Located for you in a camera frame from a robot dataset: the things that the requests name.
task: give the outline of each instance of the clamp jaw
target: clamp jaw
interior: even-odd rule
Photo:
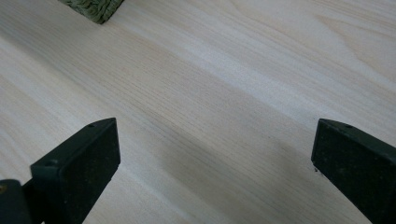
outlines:
[[[81,224],[119,164],[116,119],[91,123],[33,163],[23,186],[0,181],[0,223]]]

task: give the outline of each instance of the black plastic part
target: black plastic part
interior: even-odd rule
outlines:
[[[87,125],[31,166],[46,224],[80,224],[120,164],[115,119]]]
[[[0,180],[0,223],[32,223],[22,186],[18,180]]]
[[[312,162],[374,224],[396,223],[396,148],[320,119]]]

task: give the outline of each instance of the textured black surface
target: textured black surface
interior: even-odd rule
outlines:
[[[87,125],[31,166],[49,204],[47,224],[80,224],[120,164],[115,119]]]
[[[311,160],[373,223],[396,223],[395,147],[320,119]]]

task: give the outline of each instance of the light wood surface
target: light wood surface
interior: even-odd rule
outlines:
[[[370,223],[315,173],[318,119],[396,146],[394,0],[125,0],[105,25],[4,0],[0,68],[0,178],[118,119],[85,223]]]

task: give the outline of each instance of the green patterned object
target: green patterned object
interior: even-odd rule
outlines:
[[[123,0],[60,0],[91,21],[102,24],[121,5]]]

